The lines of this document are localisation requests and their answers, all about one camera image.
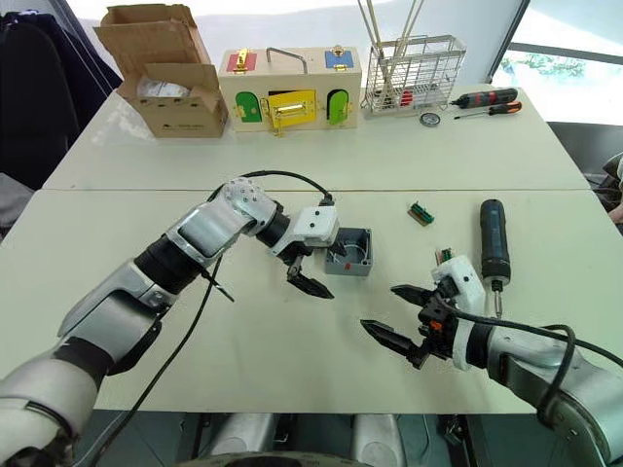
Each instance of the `cardboard box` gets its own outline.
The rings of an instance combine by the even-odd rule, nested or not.
[[[145,76],[191,90],[188,97],[143,97],[136,86],[143,75],[129,75],[117,92],[161,138],[213,138],[223,134],[227,107],[218,89],[214,65],[145,63]]]
[[[214,65],[184,5],[109,7],[97,37],[115,58],[124,82],[117,93],[156,137],[220,137],[227,121]],[[137,95],[143,76],[188,88],[186,97]]]
[[[184,5],[108,7],[94,28],[124,78],[145,63],[211,63],[191,11]]]

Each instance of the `red screwdriver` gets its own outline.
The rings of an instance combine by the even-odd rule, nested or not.
[[[517,100],[517,90],[483,90],[482,92],[470,92],[451,102],[461,109],[473,107],[487,107],[488,105],[507,104]]]
[[[522,103],[519,101],[510,102],[508,104],[494,105],[484,112],[476,112],[475,114],[459,115],[455,117],[457,119],[464,119],[465,117],[471,117],[474,115],[497,115],[497,114],[516,114],[522,110]]]

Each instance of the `screwdriver handle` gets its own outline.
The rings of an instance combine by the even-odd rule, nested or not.
[[[474,107],[486,107],[494,104],[505,104],[517,98],[517,90],[509,88],[507,90],[489,90],[483,92],[470,92],[463,94],[451,104],[457,105],[461,109],[472,109]]]
[[[508,104],[499,104],[494,105],[489,108],[489,115],[496,114],[516,114],[520,110],[522,110],[522,103],[519,101],[510,102]]]
[[[510,282],[510,258],[506,243],[506,216],[498,199],[487,199],[480,206],[482,274],[486,283]]]

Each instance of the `metal handle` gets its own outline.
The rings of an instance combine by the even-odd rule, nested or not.
[[[278,118],[281,117],[297,117],[299,115],[306,115],[307,114],[307,108],[305,106],[305,104],[301,103],[301,104],[290,104],[290,105],[283,105],[281,107],[275,107],[275,115]]]
[[[271,62],[271,52],[277,52],[278,54],[288,55],[288,56],[291,56],[292,58],[296,58],[298,60],[301,60],[301,62],[303,63],[303,74],[304,75],[308,74],[308,63],[305,61],[305,59],[302,56],[293,54],[293,53],[291,53],[289,51],[285,51],[283,49],[278,49],[277,47],[267,47],[266,48],[266,60],[269,63]]]

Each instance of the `screwdriver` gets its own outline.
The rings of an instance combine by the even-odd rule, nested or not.
[[[497,114],[515,114],[522,110],[522,103],[511,102],[509,104],[497,104],[489,108],[489,110],[485,110],[484,112],[476,112],[475,114],[467,114],[467,115],[459,115],[455,117],[455,120],[464,119],[465,117],[471,117],[473,115],[497,115]]]
[[[506,243],[504,206],[497,199],[487,199],[480,206],[482,237],[482,275],[495,294],[495,316],[502,317],[501,292],[510,282],[510,258]]]
[[[451,102],[461,109],[471,109],[473,107],[485,107],[494,104],[507,104],[517,98],[517,90],[509,88],[507,90],[490,90],[483,92],[470,92],[463,94],[457,100]]]

